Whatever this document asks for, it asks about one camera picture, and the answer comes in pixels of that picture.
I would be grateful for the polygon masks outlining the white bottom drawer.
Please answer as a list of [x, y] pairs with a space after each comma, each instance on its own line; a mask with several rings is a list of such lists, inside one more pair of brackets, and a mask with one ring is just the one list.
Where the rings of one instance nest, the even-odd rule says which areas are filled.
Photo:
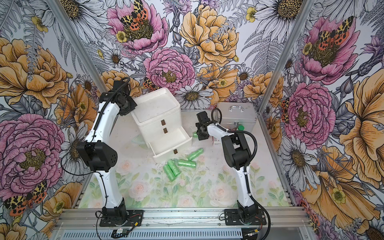
[[192, 137], [188, 135], [183, 127], [179, 127], [150, 142], [149, 146], [154, 153], [154, 162], [161, 164], [169, 159], [179, 157], [181, 153], [189, 149], [192, 146]]

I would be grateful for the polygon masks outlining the white drawer cabinet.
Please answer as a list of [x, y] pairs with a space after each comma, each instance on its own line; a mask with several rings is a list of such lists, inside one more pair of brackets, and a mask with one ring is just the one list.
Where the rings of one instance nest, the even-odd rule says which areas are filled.
[[147, 145], [182, 126], [181, 106], [167, 88], [134, 98], [131, 112]]

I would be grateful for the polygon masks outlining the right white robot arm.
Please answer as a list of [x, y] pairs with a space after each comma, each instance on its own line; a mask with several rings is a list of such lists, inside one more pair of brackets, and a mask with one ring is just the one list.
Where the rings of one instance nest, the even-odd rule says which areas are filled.
[[243, 223], [250, 222], [261, 209], [253, 197], [249, 177], [250, 164], [258, 150], [255, 136], [247, 131], [226, 129], [217, 121], [211, 120], [206, 112], [198, 113], [197, 119], [197, 136], [200, 141], [209, 137], [221, 141], [225, 161], [235, 172], [240, 220]]

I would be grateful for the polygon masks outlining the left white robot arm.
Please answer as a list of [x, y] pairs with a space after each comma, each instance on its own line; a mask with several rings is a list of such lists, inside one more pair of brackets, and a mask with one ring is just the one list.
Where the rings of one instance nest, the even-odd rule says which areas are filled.
[[89, 135], [76, 150], [81, 159], [95, 174], [101, 186], [103, 207], [101, 217], [121, 225], [128, 218], [124, 198], [118, 189], [114, 167], [118, 153], [110, 143], [110, 135], [119, 116], [125, 116], [136, 108], [131, 97], [131, 78], [114, 80], [113, 88], [99, 98], [96, 120]]

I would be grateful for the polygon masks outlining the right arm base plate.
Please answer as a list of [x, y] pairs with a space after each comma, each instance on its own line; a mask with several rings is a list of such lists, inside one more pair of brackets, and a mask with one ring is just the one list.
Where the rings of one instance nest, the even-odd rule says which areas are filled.
[[239, 209], [225, 209], [224, 221], [226, 226], [266, 226], [267, 216], [265, 212], [258, 209], [257, 212], [246, 215], [240, 213]]

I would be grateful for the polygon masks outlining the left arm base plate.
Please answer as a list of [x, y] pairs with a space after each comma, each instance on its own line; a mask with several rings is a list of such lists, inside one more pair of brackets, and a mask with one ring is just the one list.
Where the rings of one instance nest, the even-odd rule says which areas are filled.
[[100, 227], [137, 227], [141, 226], [143, 210], [102, 209]]

